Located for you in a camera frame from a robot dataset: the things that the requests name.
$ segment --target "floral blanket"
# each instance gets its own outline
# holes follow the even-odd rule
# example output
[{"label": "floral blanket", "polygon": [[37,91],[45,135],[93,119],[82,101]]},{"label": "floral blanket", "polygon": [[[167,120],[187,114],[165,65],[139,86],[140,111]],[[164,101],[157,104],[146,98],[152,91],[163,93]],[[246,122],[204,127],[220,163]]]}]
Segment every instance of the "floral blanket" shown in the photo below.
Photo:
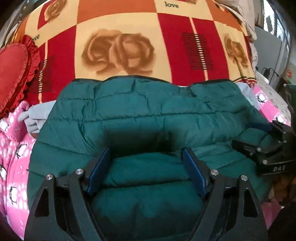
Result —
[{"label": "floral blanket", "polygon": [[245,26],[214,0],[50,0],[24,19],[12,42],[25,34],[41,55],[30,104],[55,100],[75,78],[256,83]]}]

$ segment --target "penguin print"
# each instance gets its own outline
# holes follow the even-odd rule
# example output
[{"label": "penguin print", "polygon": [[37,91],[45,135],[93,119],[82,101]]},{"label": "penguin print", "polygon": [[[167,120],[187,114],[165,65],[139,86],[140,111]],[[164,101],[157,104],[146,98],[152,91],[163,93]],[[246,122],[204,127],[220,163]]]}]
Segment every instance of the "penguin print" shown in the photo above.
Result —
[{"label": "penguin print", "polygon": [[267,102],[267,99],[265,98],[265,96],[262,93],[260,93],[257,98],[258,98],[258,101],[260,103],[266,103]]},{"label": "penguin print", "polygon": [[285,120],[284,120],[284,118],[282,117],[282,115],[277,115],[277,116],[276,116],[276,120],[277,120],[278,122],[280,122],[280,123],[285,123]]},{"label": "penguin print", "polygon": [[9,198],[11,202],[16,203],[17,202],[17,188],[11,187],[9,190]]},{"label": "penguin print", "polygon": [[8,128],[9,128],[9,124],[4,119],[2,119],[0,121],[0,129],[2,129],[4,132],[7,132]]},{"label": "penguin print", "polygon": [[7,171],[5,170],[4,166],[0,165],[0,177],[3,181],[6,181]]},{"label": "penguin print", "polygon": [[21,144],[21,145],[19,146],[19,148],[18,148],[17,151],[16,151],[16,155],[17,155],[17,158],[18,158],[18,159],[20,159],[20,158],[24,155],[24,152],[25,152],[27,146],[28,146],[27,143],[26,143],[26,144]]}]

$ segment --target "gray fabric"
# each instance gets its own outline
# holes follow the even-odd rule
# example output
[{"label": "gray fabric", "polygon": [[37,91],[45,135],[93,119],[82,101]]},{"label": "gray fabric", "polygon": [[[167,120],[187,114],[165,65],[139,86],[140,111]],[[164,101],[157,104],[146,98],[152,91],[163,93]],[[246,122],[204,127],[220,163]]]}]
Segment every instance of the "gray fabric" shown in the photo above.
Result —
[{"label": "gray fabric", "polygon": [[37,104],[20,114],[18,121],[25,121],[29,133],[39,133],[51,112],[54,101]]},{"label": "gray fabric", "polygon": [[15,30],[17,29],[17,27],[19,26],[21,21],[18,21],[17,24],[10,30],[10,32],[8,33],[6,40],[5,40],[5,44],[4,46],[6,46],[10,40],[10,38],[12,37],[12,35],[14,34]]},{"label": "gray fabric", "polygon": [[253,42],[257,40],[255,32],[255,11],[253,0],[216,0],[223,4],[246,26],[248,36]]},{"label": "gray fabric", "polygon": [[253,43],[250,43],[251,51],[252,51],[252,67],[254,70],[254,73],[256,73],[256,66],[258,64],[258,52]]},{"label": "gray fabric", "polygon": [[241,90],[244,97],[250,102],[252,106],[254,106],[257,110],[260,110],[260,106],[258,104],[258,100],[253,93],[253,90],[246,83],[238,82],[236,83],[239,89]]},{"label": "gray fabric", "polygon": [[24,1],[11,15],[11,17],[6,21],[3,28],[0,31],[0,48],[4,45],[5,46],[5,40],[11,31],[11,29],[17,24],[22,9],[24,8],[27,1]]}]

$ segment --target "ruffled edge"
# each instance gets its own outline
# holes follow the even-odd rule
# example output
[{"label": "ruffled edge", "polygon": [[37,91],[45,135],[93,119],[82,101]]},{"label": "ruffled edge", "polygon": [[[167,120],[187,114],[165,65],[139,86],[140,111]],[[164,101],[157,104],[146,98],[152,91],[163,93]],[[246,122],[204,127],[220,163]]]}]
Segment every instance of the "ruffled edge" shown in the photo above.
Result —
[{"label": "ruffled edge", "polygon": [[[19,46],[21,48],[26,48],[26,46],[20,44],[20,43],[14,43],[14,44],[11,44],[11,45],[8,45],[6,46],[5,48],[3,48],[2,50],[0,50],[0,54],[2,54],[4,51],[8,50],[9,48],[12,48],[12,47],[15,47],[15,46]],[[26,72],[26,67],[27,67],[27,64],[28,64],[28,59],[29,59],[29,55],[28,53],[25,54],[23,56],[23,66],[21,68],[21,73],[19,74],[19,76],[17,77],[17,79],[15,80],[14,82],[14,85],[13,85],[13,89],[14,90],[10,90],[9,93],[7,94],[5,100],[0,104],[0,118],[2,117],[5,117],[7,112],[6,112],[6,105],[9,103],[10,99],[12,98],[13,94],[15,93],[15,89],[17,88],[19,82],[22,80],[25,72]]]},{"label": "ruffled edge", "polygon": [[16,43],[16,44],[21,44],[26,46],[28,51],[28,61],[25,66],[24,74],[22,76],[22,79],[15,85],[15,89],[18,87],[19,83],[21,84],[23,83],[23,86],[21,87],[19,93],[14,98],[14,101],[11,103],[11,106],[10,107],[5,106],[5,108],[2,111],[2,114],[0,114],[0,118],[7,116],[9,112],[14,111],[16,107],[22,102],[22,100],[25,97],[24,92],[28,89],[28,83],[30,83],[33,80],[36,72],[39,70],[39,64],[41,61],[39,49],[34,44],[33,39],[30,36],[24,35],[20,43]]}]

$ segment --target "pink blanket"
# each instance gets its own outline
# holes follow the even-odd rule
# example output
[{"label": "pink blanket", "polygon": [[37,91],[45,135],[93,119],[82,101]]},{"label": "pink blanket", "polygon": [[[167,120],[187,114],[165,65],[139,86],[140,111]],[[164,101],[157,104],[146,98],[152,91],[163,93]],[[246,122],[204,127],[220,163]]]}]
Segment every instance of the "pink blanket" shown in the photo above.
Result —
[{"label": "pink blanket", "polygon": [[35,139],[17,118],[29,109],[25,101],[0,122],[0,212],[16,234],[23,238],[29,215],[27,182]]},{"label": "pink blanket", "polygon": [[282,115],[279,109],[276,108],[267,98],[267,96],[259,86],[256,85],[254,87],[253,93],[257,97],[261,114],[264,115],[269,122],[276,120],[288,126],[291,125],[291,123]]}]

